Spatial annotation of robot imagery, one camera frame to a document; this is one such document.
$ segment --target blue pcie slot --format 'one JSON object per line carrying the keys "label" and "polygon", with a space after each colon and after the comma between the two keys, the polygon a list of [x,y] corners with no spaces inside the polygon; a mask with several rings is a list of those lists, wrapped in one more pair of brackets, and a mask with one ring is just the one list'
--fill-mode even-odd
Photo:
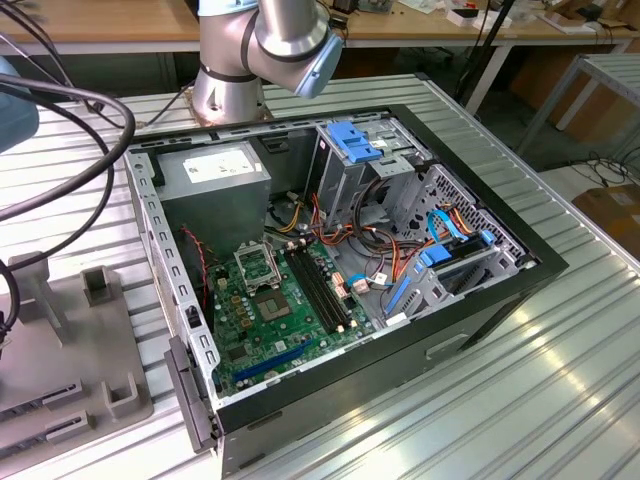
{"label": "blue pcie slot", "polygon": [[245,368],[244,370],[240,370],[233,374],[233,381],[240,382],[242,380],[246,380],[247,378],[255,377],[260,373],[267,372],[278,365],[282,365],[283,363],[290,362],[299,358],[304,353],[305,348],[313,343],[313,340],[307,340],[306,342],[298,345],[291,350],[281,353],[280,355],[276,355],[275,357],[270,358],[269,360],[265,360],[253,367]]}

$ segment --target metal table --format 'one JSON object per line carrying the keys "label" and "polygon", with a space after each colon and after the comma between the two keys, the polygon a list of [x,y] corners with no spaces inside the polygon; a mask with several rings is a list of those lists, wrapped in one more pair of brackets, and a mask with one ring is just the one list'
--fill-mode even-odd
{"label": "metal table", "polygon": [[[407,104],[570,268],[473,349],[237,478],[637,478],[639,263],[428,81],[411,75],[336,81],[313,101],[275,87],[265,93],[277,117]],[[137,97],[127,104],[144,120],[167,98]],[[74,126],[53,114],[43,117],[36,138],[0,157],[0,205],[51,187],[98,155]],[[114,137],[102,120],[89,118],[101,133]],[[177,102],[154,129],[193,125],[185,104]],[[0,257],[59,241],[88,215],[103,183],[92,182],[19,224],[0,226]],[[156,412],[123,433],[17,478],[211,478],[219,471],[212,455],[192,453],[172,392],[162,357],[169,334],[138,239],[121,162],[116,185],[96,227],[53,260],[52,274],[70,275],[97,263],[117,269]]]}
{"label": "metal table", "polygon": [[[516,149],[518,155],[522,155],[527,147],[531,145],[545,120],[580,73],[586,73],[591,76],[591,80],[579,98],[570,107],[570,110],[575,108],[575,111],[571,113],[571,117],[584,104],[598,84],[606,85],[615,93],[640,108],[640,54],[578,55],[573,59],[567,71],[553,88],[549,97],[547,97],[533,120],[531,120],[531,123],[529,123],[524,137]],[[561,122],[558,124],[558,128],[562,130],[568,123]],[[621,153],[623,149],[627,148],[636,135],[637,131],[633,129],[631,135],[621,142],[617,153]]]}

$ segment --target desk leg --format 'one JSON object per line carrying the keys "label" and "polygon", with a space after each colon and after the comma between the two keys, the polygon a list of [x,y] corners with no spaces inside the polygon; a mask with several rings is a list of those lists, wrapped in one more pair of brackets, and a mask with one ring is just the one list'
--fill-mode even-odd
{"label": "desk leg", "polygon": [[491,88],[493,81],[496,79],[496,76],[502,68],[504,61],[507,59],[512,47],[513,45],[511,44],[505,44],[497,47],[496,51],[493,52],[491,60],[487,64],[487,68],[484,69],[484,73],[482,74],[482,77],[480,77],[480,81],[478,82],[478,85],[476,85],[476,88],[471,94],[471,97],[465,107],[467,112],[471,115],[475,115],[478,108],[480,108],[480,104],[482,104],[489,88]]}
{"label": "desk leg", "polygon": [[573,59],[565,74],[562,75],[560,81],[556,84],[555,87],[553,87],[553,90],[551,90],[551,93],[542,104],[542,107],[540,107],[538,112],[533,117],[533,120],[531,120],[531,123],[529,123],[529,126],[527,126],[527,129],[524,132],[524,136],[522,137],[522,141],[515,150],[519,156],[522,156],[527,147],[531,145],[531,142],[540,130],[540,127],[544,125],[547,117],[551,115],[551,112],[553,111],[555,106],[558,104],[562,96],[578,76],[578,73],[580,72],[579,62],[580,57],[576,57]]}
{"label": "desk leg", "polygon": [[[624,51],[627,49],[627,47],[630,44],[631,44],[631,40],[624,41],[623,43],[619,43],[613,48],[613,50],[611,50],[611,53],[624,53]],[[571,123],[571,120],[573,120],[573,117],[576,116],[576,113],[578,113],[578,110],[580,110],[582,106],[587,102],[587,100],[589,100],[589,97],[595,91],[597,86],[598,86],[597,81],[589,80],[589,83],[587,83],[587,86],[584,87],[582,92],[580,92],[580,95],[577,96],[577,98],[574,100],[574,102],[567,109],[567,111],[564,113],[564,115],[556,125],[556,128],[558,130],[563,131],[565,128],[567,128],[567,125]]]}

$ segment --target yellow wire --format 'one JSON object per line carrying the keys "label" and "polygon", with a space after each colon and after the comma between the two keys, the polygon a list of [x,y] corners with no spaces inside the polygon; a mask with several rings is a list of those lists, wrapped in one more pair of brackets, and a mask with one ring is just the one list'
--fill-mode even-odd
{"label": "yellow wire", "polygon": [[300,215],[301,206],[302,204],[298,203],[298,206],[296,207],[296,211],[293,214],[293,219],[291,219],[291,222],[289,222],[289,225],[278,229],[280,233],[288,233],[296,227],[296,224],[298,223],[298,216]]}

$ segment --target motherboard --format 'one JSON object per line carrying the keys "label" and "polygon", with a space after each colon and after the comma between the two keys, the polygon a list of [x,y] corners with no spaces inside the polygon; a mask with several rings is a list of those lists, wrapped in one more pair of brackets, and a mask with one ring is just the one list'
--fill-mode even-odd
{"label": "motherboard", "polygon": [[[208,273],[215,291],[213,337],[222,357],[214,383],[225,396],[375,331],[324,246],[290,252],[265,245],[267,255],[259,247],[250,247],[256,254],[249,261],[236,256]],[[268,284],[256,289],[259,278]]]}

